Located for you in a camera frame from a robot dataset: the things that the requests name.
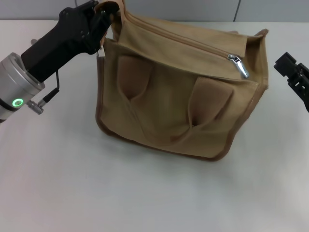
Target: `front pocket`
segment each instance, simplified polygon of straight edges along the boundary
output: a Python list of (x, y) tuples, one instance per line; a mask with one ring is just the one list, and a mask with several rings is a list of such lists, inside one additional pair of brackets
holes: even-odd
[(199, 77), (194, 85), (189, 102), (189, 116), (192, 126), (206, 126), (219, 120), (226, 109), (233, 89), (220, 81)]
[(193, 126), (204, 126), (224, 110), (233, 90), (220, 81), (120, 56), (118, 91), (144, 137), (157, 147), (181, 143)]

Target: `tan canvas bag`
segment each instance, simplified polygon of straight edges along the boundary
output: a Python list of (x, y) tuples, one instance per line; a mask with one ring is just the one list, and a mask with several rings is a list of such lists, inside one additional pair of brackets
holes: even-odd
[[(105, 39), (98, 58), (99, 127), (147, 147), (219, 160), (268, 86), (267, 30), (247, 36), (186, 26), (132, 15), (116, 2), (114, 39)], [(248, 79), (229, 54), (241, 59)]]

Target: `green light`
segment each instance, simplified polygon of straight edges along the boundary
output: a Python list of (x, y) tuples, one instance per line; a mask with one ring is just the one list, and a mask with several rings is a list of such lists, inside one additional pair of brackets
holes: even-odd
[(13, 101), (12, 105), (14, 107), (19, 107), (24, 103), (24, 100), (22, 100), (21, 98), (17, 98)]

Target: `zipper tab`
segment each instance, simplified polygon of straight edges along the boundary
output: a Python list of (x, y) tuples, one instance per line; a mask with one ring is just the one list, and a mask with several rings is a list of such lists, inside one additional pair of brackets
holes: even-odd
[(241, 59), (238, 56), (228, 54), (227, 59), (234, 62), (236, 65), (238, 71), (241, 73), (243, 78), (249, 78), (250, 74), (248, 70), (246, 69), (244, 63), (241, 61)]

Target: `white tabletop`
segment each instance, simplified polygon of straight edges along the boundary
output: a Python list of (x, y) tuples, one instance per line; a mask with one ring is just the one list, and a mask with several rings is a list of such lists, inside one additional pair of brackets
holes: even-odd
[[(0, 21), (0, 60), (55, 21)], [(286, 51), (309, 67), (309, 23), (190, 23), (267, 36), (269, 90), (228, 155), (209, 163), (108, 137), (95, 122), (96, 57), (60, 69), (41, 116), (0, 127), (0, 231), (309, 231), (309, 113), (274, 70)], [(39, 100), (55, 88), (46, 81)]]

